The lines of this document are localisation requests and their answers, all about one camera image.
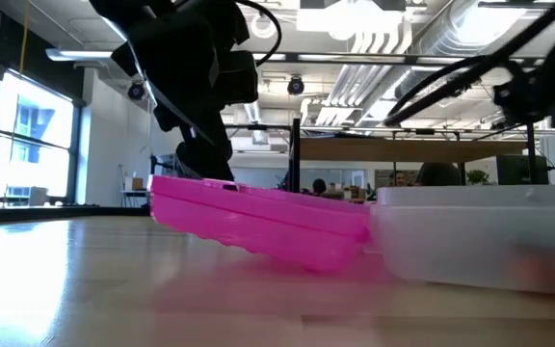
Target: transparent plastic container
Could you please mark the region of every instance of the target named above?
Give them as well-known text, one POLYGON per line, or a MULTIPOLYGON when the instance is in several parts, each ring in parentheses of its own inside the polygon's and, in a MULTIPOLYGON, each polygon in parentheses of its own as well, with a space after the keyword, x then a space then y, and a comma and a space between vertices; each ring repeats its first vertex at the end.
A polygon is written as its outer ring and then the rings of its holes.
POLYGON ((555 294, 555 186, 382 188, 378 196, 372 233, 394 275, 555 294))
POLYGON ((160 224, 252 253, 337 271, 369 240, 369 207, 218 180, 154 176, 160 224))

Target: ceiling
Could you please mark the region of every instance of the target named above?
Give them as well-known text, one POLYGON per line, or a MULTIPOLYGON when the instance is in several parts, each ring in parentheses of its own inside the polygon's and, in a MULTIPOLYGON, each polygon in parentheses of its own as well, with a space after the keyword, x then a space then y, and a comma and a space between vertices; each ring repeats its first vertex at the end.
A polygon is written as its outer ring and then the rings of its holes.
MULTIPOLYGON (((98 16, 86 0, 31 0, 30 29, 65 50, 112 50, 123 43, 123 40, 98 16)), ((427 8, 419 8, 412 16, 412 31, 416 33, 424 24, 431 20, 446 3, 446 0, 427 0, 427 8)), ((297 30, 294 23, 299 8, 299 0, 283 0, 266 2, 272 4, 272 11, 279 14, 283 31, 283 41, 280 52, 349 52, 355 44, 354 39, 335 40, 328 33, 302 32, 297 30)), ((24 15, 23 0, 0 0, 0 9, 15 20, 22 22, 24 15)), ((243 9, 250 23, 255 15, 254 11, 243 9)), ((509 31, 499 40, 493 42, 484 52, 489 52, 519 33, 541 12, 529 12, 518 20, 509 31)), ((265 52, 274 43, 275 37, 261 39, 251 35, 251 39, 242 47, 250 51, 265 52)), ((521 49, 518 55, 541 56, 555 41, 555 25, 547 29, 536 40, 521 49)), ((113 88, 122 93, 127 91, 129 80, 127 76, 114 64, 98 67, 100 77, 113 88)), ((327 98, 342 70, 342 65, 321 64, 286 64, 270 63, 260 69, 260 97, 259 105, 262 109, 272 111, 271 122, 286 123, 292 119, 293 112, 301 110, 306 97, 327 98), (290 77, 301 76, 305 82, 305 94, 300 96, 288 95, 286 87, 290 77)), ((494 115, 499 110, 490 102, 489 93, 494 85, 508 79, 503 70, 493 70, 482 79, 481 85, 464 93, 460 98, 444 100, 434 107, 420 113, 415 119, 404 126, 453 126, 479 127, 481 119, 494 115)), ((225 110, 226 114, 234 114, 239 110, 235 106, 225 110)))

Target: window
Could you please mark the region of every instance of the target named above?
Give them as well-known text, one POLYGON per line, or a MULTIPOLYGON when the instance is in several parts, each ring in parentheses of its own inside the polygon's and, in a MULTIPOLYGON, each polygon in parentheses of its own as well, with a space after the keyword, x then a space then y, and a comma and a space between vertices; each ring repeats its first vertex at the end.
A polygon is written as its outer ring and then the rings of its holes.
POLYGON ((66 196, 73 114, 70 100, 5 74, 0 82, 0 198, 28 198, 30 187, 46 188, 51 197, 66 196))

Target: pink plastic tray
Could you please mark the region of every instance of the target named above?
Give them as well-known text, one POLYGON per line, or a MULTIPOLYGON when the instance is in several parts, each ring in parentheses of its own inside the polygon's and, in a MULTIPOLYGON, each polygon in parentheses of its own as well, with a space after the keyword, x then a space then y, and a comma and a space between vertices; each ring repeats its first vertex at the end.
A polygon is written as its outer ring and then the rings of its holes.
POLYGON ((218 180, 154 176, 161 224, 319 271, 353 260, 369 240, 369 208, 218 180))

